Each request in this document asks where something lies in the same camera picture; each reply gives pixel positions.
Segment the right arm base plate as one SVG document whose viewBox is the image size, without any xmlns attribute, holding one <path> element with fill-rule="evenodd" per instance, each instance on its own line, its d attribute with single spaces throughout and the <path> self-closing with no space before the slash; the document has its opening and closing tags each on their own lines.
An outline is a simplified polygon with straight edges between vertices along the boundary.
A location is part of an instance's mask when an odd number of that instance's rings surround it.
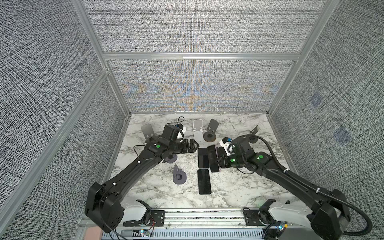
<svg viewBox="0 0 384 240">
<path fill-rule="evenodd" d="M 265 224 L 261 221 L 259 209 L 242 209 L 244 220 L 246 222 L 246 226 L 255 227 L 255 226 L 264 226 Z"/>
</svg>

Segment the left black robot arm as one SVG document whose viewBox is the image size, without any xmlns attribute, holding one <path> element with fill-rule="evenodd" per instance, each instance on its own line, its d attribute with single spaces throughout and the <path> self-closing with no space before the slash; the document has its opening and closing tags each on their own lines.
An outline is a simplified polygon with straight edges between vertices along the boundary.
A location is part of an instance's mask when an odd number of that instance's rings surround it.
<svg viewBox="0 0 384 240">
<path fill-rule="evenodd" d="M 104 182 L 94 183 L 88 191 L 85 215 L 105 233 L 115 230 L 120 222 L 136 221 L 140 225 L 150 222 L 152 208 L 142 200 L 129 207 L 121 202 L 129 190 L 152 168 L 170 156 L 194 153 L 199 143 L 184 138 L 182 124 L 165 125 L 159 136 L 144 130 L 146 144 L 137 158 L 119 174 Z"/>
</svg>

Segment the phone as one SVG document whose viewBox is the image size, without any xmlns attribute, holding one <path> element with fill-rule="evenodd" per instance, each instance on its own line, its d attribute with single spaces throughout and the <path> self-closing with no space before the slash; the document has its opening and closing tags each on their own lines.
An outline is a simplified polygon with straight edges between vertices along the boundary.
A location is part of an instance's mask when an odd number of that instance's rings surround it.
<svg viewBox="0 0 384 240">
<path fill-rule="evenodd" d="M 207 148 L 198 149 L 198 167 L 199 169 L 208 169 L 210 167 Z"/>
<path fill-rule="evenodd" d="M 219 165 L 217 147 L 215 145 L 208 146 L 207 151 L 208 151 L 208 160 L 209 160 L 211 172 L 212 173 L 219 172 L 221 167 Z"/>
<path fill-rule="evenodd" d="M 199 169 L 198 173 L 198 185 L 200 195 L 210 195 L 212 193 L 210 171 L 208 169 Z"/>
</svg>

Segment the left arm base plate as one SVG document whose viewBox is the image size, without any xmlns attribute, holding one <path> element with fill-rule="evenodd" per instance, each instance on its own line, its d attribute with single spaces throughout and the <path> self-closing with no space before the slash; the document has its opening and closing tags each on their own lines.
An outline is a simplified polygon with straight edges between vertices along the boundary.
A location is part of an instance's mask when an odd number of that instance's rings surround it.
<svg viewBox="0 0 384 240">
<path fill-rule="evenodd" d="M 151 210 L 151 213 L 146 213 L 143 218 L 139 221 L 130 220 L 123 222 L 124 227 L 163 227 L 165 221 L 164 210 Z"/>
</svg>

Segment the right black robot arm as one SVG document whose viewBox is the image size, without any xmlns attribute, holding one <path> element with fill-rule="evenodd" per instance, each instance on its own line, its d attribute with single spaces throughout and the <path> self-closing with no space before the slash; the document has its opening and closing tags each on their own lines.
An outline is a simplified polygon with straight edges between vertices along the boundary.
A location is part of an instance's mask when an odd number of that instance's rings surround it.
<svg viewBox="0 0 384 240">
<path fill-rule="evenodd" d="M 221 145 L 217 152 L 220 168 L 246 168 L 296 196 L 306 206 L 295 209 L 287 203 L 267 200 L 259 209 L 262 223 L 291 222 L 312 229 L 324 240 L 338 240 L 351 220 L 345 195 L 328 191 L 285 168 L 273 151 L 256 153 L 245 138 Z"/>
</svg>

